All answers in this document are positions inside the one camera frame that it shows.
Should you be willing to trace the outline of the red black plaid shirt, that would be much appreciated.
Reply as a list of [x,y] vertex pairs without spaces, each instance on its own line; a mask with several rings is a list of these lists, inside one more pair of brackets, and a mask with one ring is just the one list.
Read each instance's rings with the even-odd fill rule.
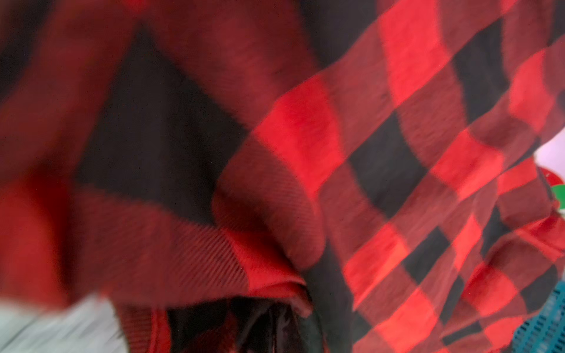
[[131,352],[509,352],[564,271],[562,1],[3,1],[1,299]]

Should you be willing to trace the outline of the teal plastic basket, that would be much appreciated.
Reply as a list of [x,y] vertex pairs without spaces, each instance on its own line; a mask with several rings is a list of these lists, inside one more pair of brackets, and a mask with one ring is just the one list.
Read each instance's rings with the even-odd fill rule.
[[539,314],[519,327],[512,340],[512,352],[564,352],[564,281],[553,289]]

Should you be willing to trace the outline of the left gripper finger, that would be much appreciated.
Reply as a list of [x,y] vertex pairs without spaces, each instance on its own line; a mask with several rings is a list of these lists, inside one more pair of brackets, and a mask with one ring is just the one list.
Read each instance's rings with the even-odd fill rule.
[[291,306],[267,299],[234,299],[238,352],[299,352],[300,337]]

